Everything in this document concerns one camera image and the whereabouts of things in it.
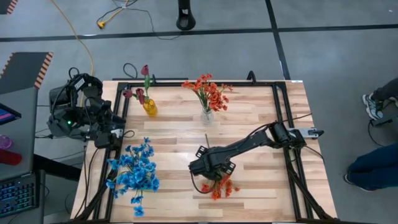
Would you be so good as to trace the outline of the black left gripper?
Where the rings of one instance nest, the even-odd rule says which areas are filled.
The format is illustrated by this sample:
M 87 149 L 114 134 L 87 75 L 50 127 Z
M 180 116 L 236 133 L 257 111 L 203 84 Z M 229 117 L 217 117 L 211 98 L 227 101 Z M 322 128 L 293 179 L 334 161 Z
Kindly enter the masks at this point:
M 109 129 L 124 129 L 124 123 L 113 123 L 112 122 L 125 122 L 126 120 L 114 113 L 111 110 L 112 102 L 109 100 L 92 99 L 91 100 L 91 112 L 93 113 L 93 125 L 94 130 L 105 130 Z

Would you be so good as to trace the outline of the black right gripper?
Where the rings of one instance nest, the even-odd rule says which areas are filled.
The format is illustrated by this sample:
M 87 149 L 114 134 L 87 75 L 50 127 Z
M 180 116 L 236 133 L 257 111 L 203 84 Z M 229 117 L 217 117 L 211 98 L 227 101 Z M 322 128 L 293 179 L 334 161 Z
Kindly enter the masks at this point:
M 188 168 L 192 175 L 202 175 L 209 180 L 221 180 L 224 175 L 231 175 L 236 164 L 230 161 L 231 151 L 208 149 L 200 146 L 195 154 L 196 160 L 189 163 Z

